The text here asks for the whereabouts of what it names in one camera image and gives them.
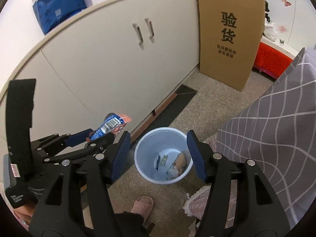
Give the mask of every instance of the barcode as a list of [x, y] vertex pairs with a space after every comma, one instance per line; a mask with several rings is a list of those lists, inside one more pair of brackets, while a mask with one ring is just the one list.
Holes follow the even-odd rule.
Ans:
[[117, 118], [112, 118], [101, 127], [101, 130], [103, 133], [107, 134], [117, 128], [120, 124], [121, 121]]

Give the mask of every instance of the butterfly sticker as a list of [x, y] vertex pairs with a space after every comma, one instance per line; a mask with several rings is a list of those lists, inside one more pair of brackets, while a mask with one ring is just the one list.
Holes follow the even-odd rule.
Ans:
[[290, 2], [288, 2], [287, 0], [282, 0], [282, 2], [284, 2], [284, 5], [287, 6], [291, 6], [292, 4]]

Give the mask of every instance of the gray checkered cloth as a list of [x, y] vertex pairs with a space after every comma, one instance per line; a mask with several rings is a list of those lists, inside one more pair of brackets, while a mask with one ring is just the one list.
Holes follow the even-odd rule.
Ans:
[[316, 51], [303, 48], [258, 100], [219, 127], [216, 150], [258, 163], [293, 228], [316, 196], [315, 131]]

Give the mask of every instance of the black pants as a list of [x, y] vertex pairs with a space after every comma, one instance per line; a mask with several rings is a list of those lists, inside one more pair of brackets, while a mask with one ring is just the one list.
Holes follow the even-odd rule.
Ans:
[[123, 237], [149, 237], [143, 226], [144, 219], [140, 214], [123, 212], [115, 214], [115, 220]]

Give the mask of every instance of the pink slipper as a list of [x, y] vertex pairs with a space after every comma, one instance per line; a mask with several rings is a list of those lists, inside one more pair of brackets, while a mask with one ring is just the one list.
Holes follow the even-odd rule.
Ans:
[[154, 199], [149, 196], [142, 196], [134, 202], [134, 206], [131, 212], [143, 216], [145, 222], [149, 214], [151, 213], [153, 207]]

